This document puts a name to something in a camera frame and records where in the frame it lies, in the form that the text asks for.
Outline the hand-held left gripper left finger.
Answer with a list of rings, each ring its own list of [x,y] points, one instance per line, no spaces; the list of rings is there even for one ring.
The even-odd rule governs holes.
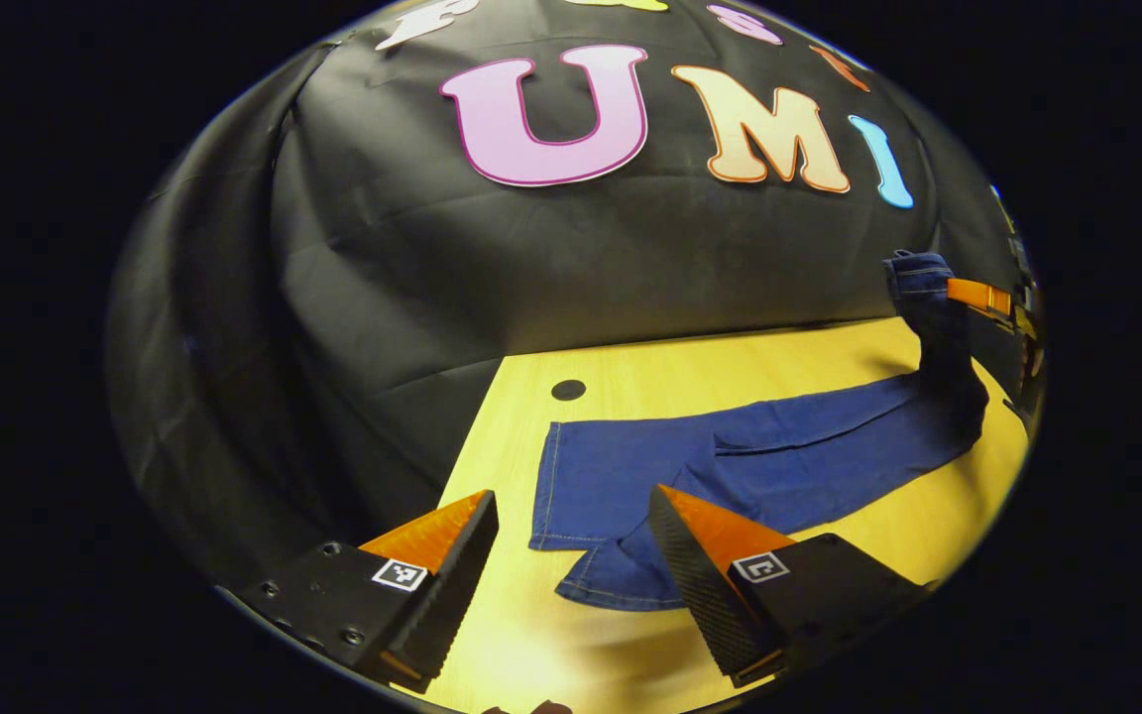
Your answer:
[[[313,653],[423,693],[444,667],[498,531],[494,492],[484,489],[363,545],[319,543],[234,597]]]

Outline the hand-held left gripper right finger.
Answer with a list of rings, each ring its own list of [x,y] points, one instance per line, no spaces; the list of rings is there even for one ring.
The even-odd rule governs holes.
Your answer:
[[[735,687],[815,668],[928,596],[839,535],[793,539],[670,486],[649,494],[648,527]]]

